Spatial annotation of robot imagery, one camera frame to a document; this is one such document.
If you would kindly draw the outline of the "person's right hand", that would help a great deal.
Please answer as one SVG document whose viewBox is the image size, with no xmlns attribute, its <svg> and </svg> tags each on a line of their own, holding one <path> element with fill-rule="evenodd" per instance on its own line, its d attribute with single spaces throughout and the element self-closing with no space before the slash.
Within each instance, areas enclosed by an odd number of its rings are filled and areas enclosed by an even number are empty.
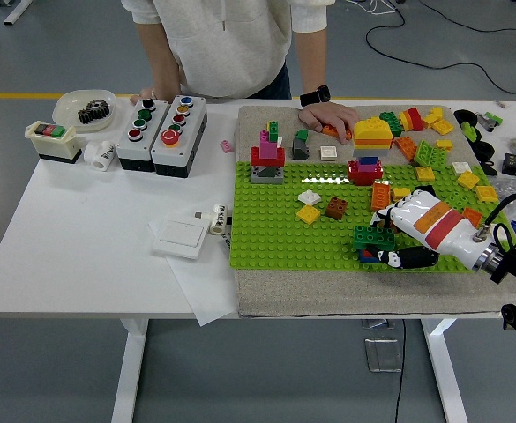
<svg viewBox="0 0 516 423">
<path fill-rule="evenodd" d="M 156 100 L 156 99 L 157 99 L 157 96 L 152 87 L 143 88 L 140 93 L 133 94 L 130 97 L 130 103 L 133 105 L 136 105 L 139 101 L 142 101 L 142 100 Z"/>
</svg>

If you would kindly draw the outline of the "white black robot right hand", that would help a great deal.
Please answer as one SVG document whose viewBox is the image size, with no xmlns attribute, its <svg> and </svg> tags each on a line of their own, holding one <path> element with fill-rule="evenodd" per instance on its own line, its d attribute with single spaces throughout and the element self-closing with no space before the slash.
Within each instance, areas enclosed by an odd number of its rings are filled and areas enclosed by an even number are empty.
<svg viewBox="0 0 516 423">
<path fill-rule="evenodd" d="M 456 257 L 465 268 L 483 269 L 495 254 L 492 236 L 478 234 L 474 225 L 449 204 L 428 191 L 415 190 L 399 202 L 376 211 L 371 224 L 394 225 L 420 242 L 416 247 L 384 251 L 373 244 L 367 251 L 395 269 L 431 267 L 441 255 Z"/>
</svg>

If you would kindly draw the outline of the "person's left hand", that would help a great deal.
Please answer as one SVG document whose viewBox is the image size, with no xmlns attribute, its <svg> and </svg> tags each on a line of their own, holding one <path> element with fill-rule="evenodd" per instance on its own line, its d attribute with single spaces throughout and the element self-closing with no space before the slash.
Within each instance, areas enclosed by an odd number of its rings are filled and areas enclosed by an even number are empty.
<svg viewBox="0 0 516 423">
<path fill-rule="evenodd" d="M 352 130 L 360 120 L 353 108 L 333 102 L 305 106 L 298 117 L 310 130 L 316 132 L 321 132 L 326 125 L 333 126 L 338 132 L 341 144 L 348 142 L 347 130 Z"/>
</svg>

